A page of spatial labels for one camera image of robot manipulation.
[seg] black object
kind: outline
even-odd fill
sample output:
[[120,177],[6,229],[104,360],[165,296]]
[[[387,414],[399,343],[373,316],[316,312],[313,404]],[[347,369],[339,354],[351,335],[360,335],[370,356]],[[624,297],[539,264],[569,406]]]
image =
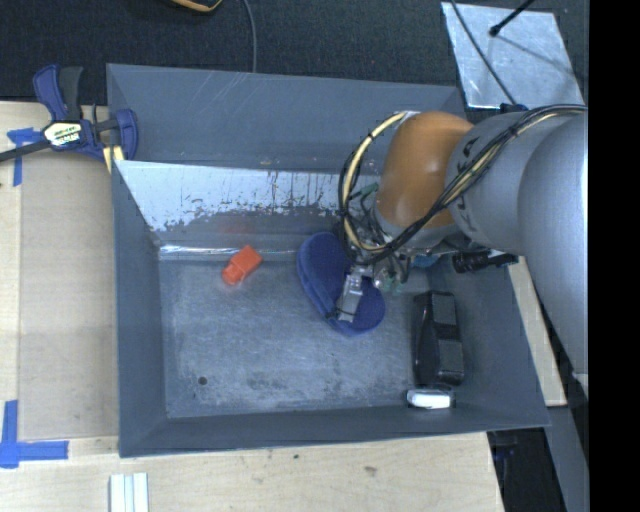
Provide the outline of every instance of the black object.
[[453,268],[458,274],[482,270],[483,268],[487,268],[489,265],[502,267],[504,265],[511,265],[517,261],[518,257],[513,254],[499,254],[497,256],[491,256],[489,251],[471,253],[459,252],[451,258]]
[[500,23],[498,23],[497,25],[494,25],[493,27],[491,27],[489,29],[489,35],[491,37],[497,36],[500,33],[500,31],[504,28],[505,25],[507,25],[511,20],[513,20],[516,16],[518,16],[522,11],[524,11],[527,7],[529,7],[535,1],[536,0],[527,0],[520,7],[518,7],[515,11],[513,11],[511,14],[509,14],[509,16],[507,16],[505,19],[503,19]]
[[429,291],[414,298],[417,308],[415,377],[419,386],[457,386],[464,379],[464,357],[451,293]]

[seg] metal stand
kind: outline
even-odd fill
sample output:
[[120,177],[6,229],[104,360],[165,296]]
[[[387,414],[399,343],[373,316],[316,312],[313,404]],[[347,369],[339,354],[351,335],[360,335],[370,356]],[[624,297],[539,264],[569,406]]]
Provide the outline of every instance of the metal stand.
[[536,0],[527,0],[520,7],[518,7],[515,11],[513,11],[511,14],[509,14],[509,16],[507,16],[505,19],[503,19],[500,23],[498,23],[497,25],[494,25],[493,27],[491,27],[489,29],[489,35],[491,37],[497,36],[505,25],[507,25],[511,20],[513,20],[516,16],[518,16],[522,11],[524,11],[527,7],[529,7],[535,1]]

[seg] black device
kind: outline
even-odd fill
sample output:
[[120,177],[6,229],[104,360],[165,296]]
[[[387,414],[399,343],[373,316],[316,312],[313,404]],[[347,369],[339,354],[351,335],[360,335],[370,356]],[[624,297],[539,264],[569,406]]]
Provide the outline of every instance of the black device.
[[414,373],[419,386],[457,386],[464,379],[464,356],[455,298],[429,291],[413,299]]

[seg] orange block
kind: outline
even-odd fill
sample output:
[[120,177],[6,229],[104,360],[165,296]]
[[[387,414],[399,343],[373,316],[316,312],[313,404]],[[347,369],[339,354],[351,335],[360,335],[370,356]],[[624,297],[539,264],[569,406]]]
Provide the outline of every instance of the orange block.
[[225,283],[238,284],[262,263],[262,256],[250,245],[245,245],[230,260],[222,271],[222,279]]

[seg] black cable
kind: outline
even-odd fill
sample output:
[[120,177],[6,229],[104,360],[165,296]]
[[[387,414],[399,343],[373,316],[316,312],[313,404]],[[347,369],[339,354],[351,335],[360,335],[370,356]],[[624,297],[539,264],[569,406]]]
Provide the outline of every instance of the black cable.
[[487,66],[487,69],[489,70],[489,73],[491,73],[491,76],[493,76],[493,78],[495,79],[495,81],[497,82],[497,84],[500,86],[500,89],[502,89],[502,92],[504,92],[505,96],[507,98],[509,98],[509,101],[511,102],[512,105],[517,105],[518,102],[515,100],[515,98],[511,95],[511,93],[509,92],[509,90],[507,89],[507,86],[504,85],[504,83],[502,82],[502,80],[500,80],[500,77],[498,76],[498,74],[495,72],[495,70],[493,69],[493,67],[491,66],[491,64],[489,63],[489,60],[487,59],[487,57],[485,56],[484,52],[480,49],[480,46],[478,45],[476,39],[473,37],[473,35],[471,34],[471,31],[469,30],[469,27],[467,26],[466,22],[464,21],[462,14],[460,14],[460,10],[458,9],[458,4],[456,3],[455,0],[451,0],[451,6],[453,7],[453,10],[456,13],[456,16],[458,17],[458,20],[460,20],[460,24],[462,25],[462,28],[464,29],[464,31],[467,33],[467,36],[469,37],[469,40],[471,41],[471,44],[473,45],[473,47],[476,49],[476,51],[478,52],[478,55],[480,55],[480,58],[482,59],[482,61],[484,62],[484,65]]
[[253,59],[251,64],[251,72],[256,73],[258,71],[258,36],[256,34],[256,22],[253,19],[253,12],[248,0],[242,0],[245,9],[247,10],[247,16],[249,16],[249,23],[251,24],[251,40],[253,43]]

